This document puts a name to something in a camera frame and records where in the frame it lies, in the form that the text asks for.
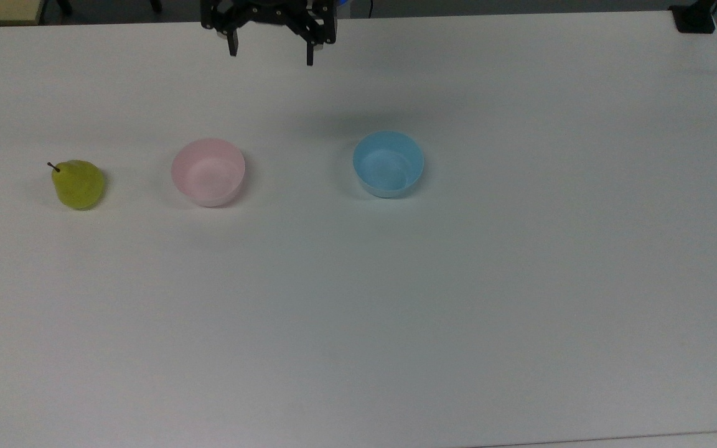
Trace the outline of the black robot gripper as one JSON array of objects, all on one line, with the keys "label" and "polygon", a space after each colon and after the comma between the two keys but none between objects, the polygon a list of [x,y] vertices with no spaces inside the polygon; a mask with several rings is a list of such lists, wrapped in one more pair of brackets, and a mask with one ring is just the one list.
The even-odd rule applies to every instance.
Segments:
[{"label": "black robot gripper", "polygon": [[228,53],[237,56],[237,29],[247,22],[287,25],[305,40],[306,63],[313,66],[315,50],[336,43],[337,6],[309,5],[308,1],[232,1],[201,4],[201,24],[225,38]]}]

